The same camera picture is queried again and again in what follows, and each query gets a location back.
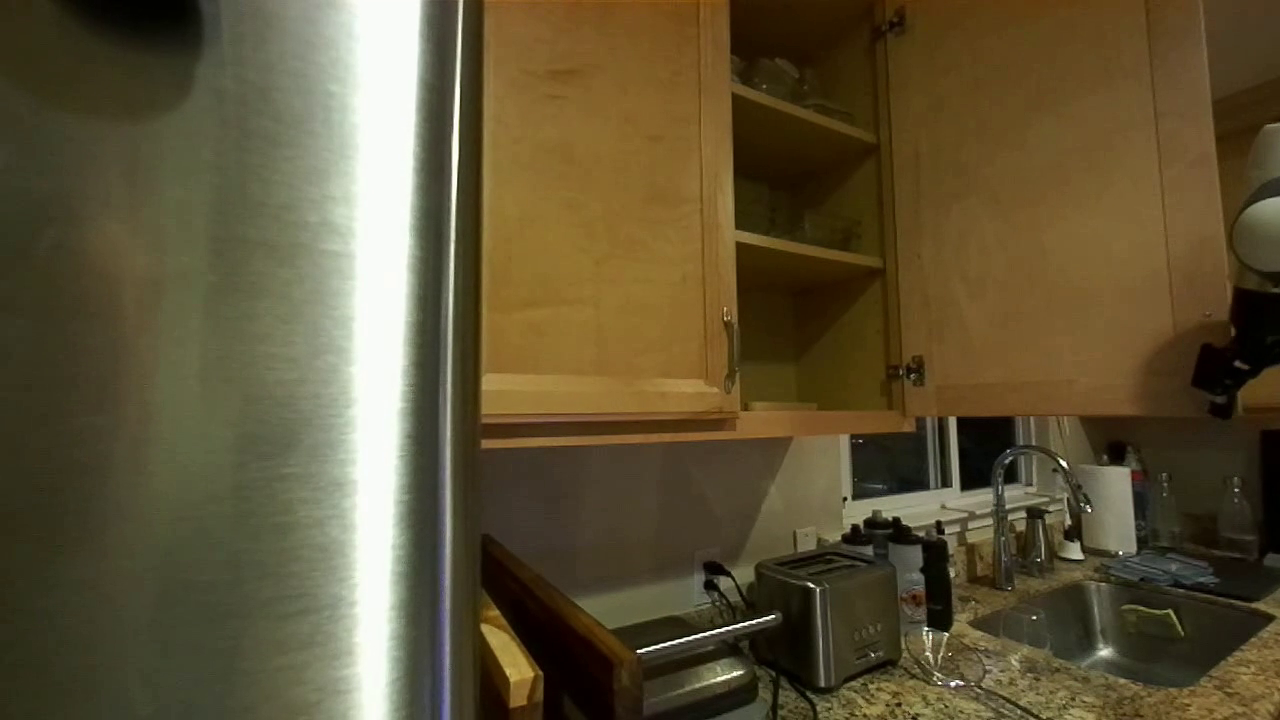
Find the cabinet door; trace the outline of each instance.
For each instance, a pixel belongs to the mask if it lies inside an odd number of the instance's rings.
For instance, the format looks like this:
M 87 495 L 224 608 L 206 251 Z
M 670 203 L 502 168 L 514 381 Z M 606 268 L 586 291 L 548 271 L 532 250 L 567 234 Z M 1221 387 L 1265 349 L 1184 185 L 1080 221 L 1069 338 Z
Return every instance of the cabinet door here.
M 723 4 L 485 13 L 485 421 L 728 415 Z
M 1229 305 L 1196 0 L 909 0 L 893 38 L 911 411 L 1204 411 Z

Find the window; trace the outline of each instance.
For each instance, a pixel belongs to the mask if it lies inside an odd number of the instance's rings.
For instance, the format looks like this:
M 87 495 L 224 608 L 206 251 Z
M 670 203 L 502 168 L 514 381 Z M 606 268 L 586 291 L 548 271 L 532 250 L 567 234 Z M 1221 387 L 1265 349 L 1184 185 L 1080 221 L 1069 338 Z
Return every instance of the window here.
M 853 522 L 871 509 L 887 518 L 943 518 L 989 509 L 991 466 L 1010 443 L 1027 443 L 1031 421 L 950 415 L 921 421 L 911 436 L 850 440 Z M 1003 475 L 1010 501 L 1038 491 L 1038 469 Z

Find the backsplash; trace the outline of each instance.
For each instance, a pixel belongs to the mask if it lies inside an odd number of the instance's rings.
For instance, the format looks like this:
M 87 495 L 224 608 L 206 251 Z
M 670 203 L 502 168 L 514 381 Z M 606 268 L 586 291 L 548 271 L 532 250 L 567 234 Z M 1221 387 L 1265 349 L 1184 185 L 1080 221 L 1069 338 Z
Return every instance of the backsplash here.
M 1218 421 L 1044 421 L 1044 440 L 1091 462 L 1128 440 L 1172 469 L 1184 509 L 1218 514 L 1242 474 L 1258 506 L 1262 443 Z M 485 454 L 482 523 L 606 623 L 701 606 L 701 560 L 752 569 L 798 527 L 839 527 L 850 440 Z

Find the kitchen sink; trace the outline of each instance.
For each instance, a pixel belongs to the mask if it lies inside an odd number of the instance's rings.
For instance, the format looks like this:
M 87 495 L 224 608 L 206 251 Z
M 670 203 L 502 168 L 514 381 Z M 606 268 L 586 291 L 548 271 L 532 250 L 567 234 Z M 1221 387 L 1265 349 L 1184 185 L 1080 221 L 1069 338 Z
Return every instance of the kitchen sink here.
M 1268 623 L 1268 613 L 1246 606 L 1105 580 L 1065 585 L 972 619 L 989 637 L 1155 690 L 1196 683 Z

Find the faucet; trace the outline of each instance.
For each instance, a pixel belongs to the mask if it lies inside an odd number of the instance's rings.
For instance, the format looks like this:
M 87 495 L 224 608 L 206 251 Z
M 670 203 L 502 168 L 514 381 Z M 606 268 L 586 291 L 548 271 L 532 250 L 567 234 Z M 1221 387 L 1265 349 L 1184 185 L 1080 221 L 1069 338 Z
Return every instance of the faucet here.
M 1080 527 L 1080 518 L 1091 514 L 1091 501 L 1065 456 L 1055 456 L 1052 449 L 1039 449 L 1039 443 L 1003 449 L 991 466 L 991 578 L 998 578 L 998 587 L 1012 587 L 1012 580 L 1016 580 L 1016 549 L 1012 549 L 1010 509 L 1003 509 L 1003 469 L 1023 456 L 1044 456 L 1052 466 L 1052 474 L 1069 485 L 1072 527 Z

